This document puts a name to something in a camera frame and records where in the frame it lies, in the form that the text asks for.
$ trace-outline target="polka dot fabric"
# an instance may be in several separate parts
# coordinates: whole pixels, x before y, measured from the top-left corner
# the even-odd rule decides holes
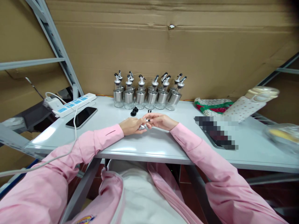
[[[242,122],[265,105],[265,102],[253,102],[242,96],[223,113],[223,116],[238,116],[238,121]]]

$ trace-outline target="glass oil bottle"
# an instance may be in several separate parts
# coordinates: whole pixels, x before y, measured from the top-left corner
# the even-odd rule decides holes
[[[144,108],[144,101],[145,101],[145,91],[144,91],[144,84],[143,80],[146,80],[142,75],[139,75],[140,81],[138,82],[138,90],[136,91],[136,107],[139,110]]]
[[[161,79],[160,79],[161,85],[158,86],[158,88],[157,88],[158,92],[163,89],[163,82],[165,81],[167,75],[168,75],[168,73],[166,72],[166,73],[164,73],[164,75],[161,76]]]
[[[182,73],[178,75],[178,78],[174,80],[174,85],[172,87],[169,87],[169,91],[168,91],[168,97],[167,100],[170,98],[170,96],[175,92],[178,83],[180,82],[180,78],[182,77]]]
[[[136,96],[136,88],[135,88],[135,86],[133,86],[134,76],[133,76],[133,74],[132,74],[131,71],[129,71],[129,73],[130,73],[130,81],[132,82],[132,86],[131,86],[131,88],[132,88],[132,90],[133,90],[133,92],[134,92],[134,98],[135,98],[135,96]]]
[[[118,71],[118,78],[119,78],[119,80],[120,80],[120,85],[119,85],[119,88],[122,90],[122,92],[124,92],[125,91],[125,86],[122,84],[122,76],[121,76],[121,71],[119,70]]]
[[[125,94],[124,107],[130,110],[134,108],[134,91],[132,90],[132,82],[130,80],[130,75],[128,75],[127,77],[128,77],[128,81],[126,81],[127,90],[124,92]]]
[[[177,107],[178,102],[180,101],[182,94],[181,91],[183,89],[183,87],[185,86],[184,84],[184,80],[187,78],[187,76],[185,76],[178,84],[177,84],[177,88],[174,92],[169,93],[170,97],[167,100],[166,103],[166,109],[168,110],[175,110],[175,108]]]
[[[124,105],[123,102],[123,90],[120,89],[121,81],[119,80],[118,75],[115,73],[114,76],[116,77],[115,88],[113,90],[113,97],[114,97],[114,106],[115,107],[122,107]]]
[[[145,108],[152,110],[155,108],[155,104],[156,104],[156,100],[158,97],[158,92],[157,92],[157,86],[159,85],[159,83],[157,82],[159,75],[156,76],[156,78],[154,79],[154,81],[152,81],[152,86],[151,88],[148,88],[148,92],[147,92],[147,99],[145,102]]]
[[[155,107],[159,110],[162,110],[165,108],[166,99],[168,96],[167,87],[169,86],[168,80],[171,76],[167,76],[166,79],[163,82],[163,89],[158,91],[158,99],[156,102]]]

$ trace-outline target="pink sleeve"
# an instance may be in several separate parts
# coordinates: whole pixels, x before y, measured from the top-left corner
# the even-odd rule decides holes
[[[89,163],[99,150],[123,137],[118,124],[82,134],[68,156],[27,173],[0,201],[1,222],[58,223],[67,204],[68,183],[78,173],[75,166],[82,162]],[[42,162],[66,154],[71,145],[58,147]]]
[[[170,133],[211,180],[206,184],[206,193],[223,223],[287,223],[250,188],[234,166],[200,137],[181,123]]]

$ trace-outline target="pink jacket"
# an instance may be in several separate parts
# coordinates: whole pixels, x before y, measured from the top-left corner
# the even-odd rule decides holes
[[[206,184],[206,192],[211,207],[223,223],[287,223],[250,188],[235,167],[201,138],[181,123],[170,133],[211,180]],[[99,150],[123,137],[118,124],[82,134],[71,154],[29,172],[0,201],[1,223],[58,223],[66,207],[68,183],[78,172],[75,166],[89,163]],[[65,154],[70,145],[58,147],[42,162]],[[158,190],[187,223],[202,223],[185,205],[165,164],[148,163],[148,171]],[[86,217],[93,218],[91,223],[120,223],[125,206],[122,177],[116,172],[102,171],[102,179],[99,196],[68,223],[79,223]]]

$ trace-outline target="yellow object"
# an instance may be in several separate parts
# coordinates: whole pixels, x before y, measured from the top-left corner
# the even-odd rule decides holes
[[[284,131],[280,131],[280,130],[277,130],[277,129],[270,129],[269,132],[272,134],[272,135],[275,135],[277,137],[281,137],[281,138],[284,138],[286,140],[289,140],[289,141],[292,141],[292,142],[295,142],[295,143],[299,143],[299,140],[294,138],[293,136],[291,136],[289,133],[287,132],[284,132]]]

